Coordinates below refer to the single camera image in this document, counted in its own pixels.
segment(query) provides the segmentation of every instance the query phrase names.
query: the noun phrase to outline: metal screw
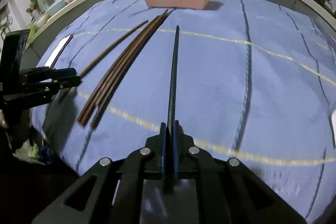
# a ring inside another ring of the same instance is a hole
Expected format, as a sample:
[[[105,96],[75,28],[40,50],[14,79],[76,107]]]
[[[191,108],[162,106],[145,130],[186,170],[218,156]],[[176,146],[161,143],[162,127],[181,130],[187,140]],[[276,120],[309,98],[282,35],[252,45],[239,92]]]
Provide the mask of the metal screw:
[[[199,151],[200,151],[200,149],[196,146],[192,146],[192,147],[189,148],[189,153],[191,153],[193,155],[197,154]]]
[[[236,159],[236,158],[231,158],[231,159],[229,159],[229,164],[231,166],[238,166],[239,165],[239,160]]]
[[[109,158],[102,158],[100,161],[99,161],[100,165],[102,166],[106,166],[106,165],[109,165],[111,163],[110,159]]]
[[[151,150],[147,147],[141,148],[140,153],[141,155],[148,155],[151,152]]]

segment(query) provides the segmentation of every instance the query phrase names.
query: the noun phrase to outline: blue tablecloth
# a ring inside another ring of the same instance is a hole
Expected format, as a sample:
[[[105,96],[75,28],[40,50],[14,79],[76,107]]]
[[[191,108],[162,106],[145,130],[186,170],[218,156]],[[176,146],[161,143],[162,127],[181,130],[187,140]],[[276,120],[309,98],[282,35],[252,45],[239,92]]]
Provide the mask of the blue tablecloth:
[[[73,34],[55,68],[80,73],[129,29],[163,11],[147,8],[144,0],[97,3],[57,36],[39,66]],[[122,159],[144,146],[167,121],[176,25],[181,30],[176,119],[184,132],[216,158],[239,158],[308,223],[315,220],[336,190],[330,123],[336,57],[309,17],[274,3],[210,0],[205,10],[173,11],[127,72],[95,131],[76,118],[138,31],[61,104],[32,109],[33,125],[80,175],[102,157]],[[155,213],[166,219],[164,210]]]

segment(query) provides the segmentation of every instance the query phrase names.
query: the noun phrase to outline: chopstick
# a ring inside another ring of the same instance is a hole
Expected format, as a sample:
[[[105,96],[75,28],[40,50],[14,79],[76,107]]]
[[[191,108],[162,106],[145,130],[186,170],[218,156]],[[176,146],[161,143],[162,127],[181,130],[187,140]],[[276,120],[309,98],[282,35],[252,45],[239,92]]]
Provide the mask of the chopstick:
[[[119,57],[116,59],[116,61],[113,63],[118,63],[125,55],[125,53],[134,45],[134,41],[140,36],[140,34],[148,28],[148,25],[136,36],[136,38],[124,49],[124,51],[119,55]],[[110,69],[104,74],[103,78],[100,80],[98,85],[96,86],[95,90],[91,93],[89,99],[86,101],[84,107],[82,108],[81,113],[78,116],[78,123],[82,126],[85,126],[92,114],[92,112],[95,110],[95,102],[100,94],[101,87],[105,84],[106,80],[108,79],[111,71],[113,70],[113,65],[110,67]]]
[[[156,17],[154,20],[152,20],[152,22],[150,22],[150,24],[148,24],[148,28],[147,30],[149,30],[150,28],[152,28],[152,26],[154,26],[155,22],[158,20],[159,17]],[[139,44],[142,42],[144,34],[146,34],[147,30],[145,30],[140,37],[138,38],[138,40],[135,42],[134,47],[132,47],[132,49],[130,49],[125,57],[120,60],[120,62],[118,62],[118,64],[116,64],[114,66],[113,71],[110,74],[110,77],[107,79],[107,82],[105,82],[105,85],[102,87],[102,92],[100,93],[100,95],[98,96],[97,100],[96,100],[96,105],[99,106],[100,103],[102,102],[102,99],[104,98],[104,95],[106,93],[107,90],[109,90],[109,86],[110,84],[114,81],[115,76],[117,75],[117,73],[120,71],[120,68],[122,68],[127,59],[130,58],[130,56],[133,54],[133,52],[135,52],[135,50],[137,49],[137,47],[139,46]]]
[[[117,60],[112,64],[110,69],[105,73],[104,77],[100,80],[99,84],[96,86],[90,98],[87,100],[85,106],[83,107],[77,121],[82,125],[86,126],[90,116],[92,115],[95,106],[100,107],[102,103],[105,103],[105,98],[111,87],[115,87],[115,83],[121,82],[123,76],[132,65],[133,61],[140,53],[141,49],[150,39],[152,34],[157,30],[157,28],[162,24],[162,18],[166,15],[168,9],[160,16],[153,19],[137,36],[136,38],[127,46],[127,48],[121,53]],[[102,114],[105,110],[101,107],[99,108],[98,118],[95,118],[95,126],[98,125]]]
[[[141,26],[146,24],[148,20],[145,20],[144,22],[140,23],[136,27],[134,27],[132,30],[124,34],[122,37],[118,38],[115,42],[113,42],[109,47],[107,47],[100,55],[98,55],[87,67],[82,71],[82,73],[79,75],[80,78],[85,77],[111,50],[113,50],[117,45],[119,45],[120,42],[125,40],[128,36],[130,36],[132,33],[134,33],[137,29],[139,29]]]
[[[149,41],[149,39],[152,37],[152,35],[155,33],[155,31],[159,28],[159,26],[163,23],[163,21],[167,18],[168,10],[166,10],[162,15],[159,16],[153,23],[152,27],[147,30],[147,32],[144,32],[142,38],[139,39],[139,43],[135,50],[133,52],[129,53],[129,57],[124,60],[122,64],[120,64],[120,67],[115,72],[114,77],[112,78],[109,89],[105,90],[104,95],[100,98],[101,101],[97,101],[97,105],[99,105],[98,111],[95,114],[90,127],[95,129],[97,128],[109,102],[111,101],[114,92],[116,91],[117,87],[119,86],[120,82],[124,78],[125,74],[129,70],[130,66],[134,62],[134,60],[137,58],[143,47],[146,45],[146,43]]]

